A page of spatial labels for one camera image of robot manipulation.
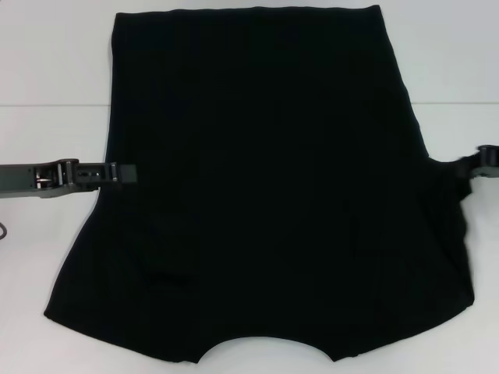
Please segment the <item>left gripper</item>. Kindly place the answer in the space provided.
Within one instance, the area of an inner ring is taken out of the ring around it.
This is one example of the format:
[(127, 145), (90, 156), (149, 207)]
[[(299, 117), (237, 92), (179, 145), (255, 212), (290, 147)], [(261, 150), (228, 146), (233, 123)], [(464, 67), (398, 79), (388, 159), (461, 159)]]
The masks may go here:
[(42, 164), (1, 166), (1, 198), (57, 197), (62, 186), (71, 192), (113, 189), (138, 182), (133, 164), (80, 163), (77, 159)]

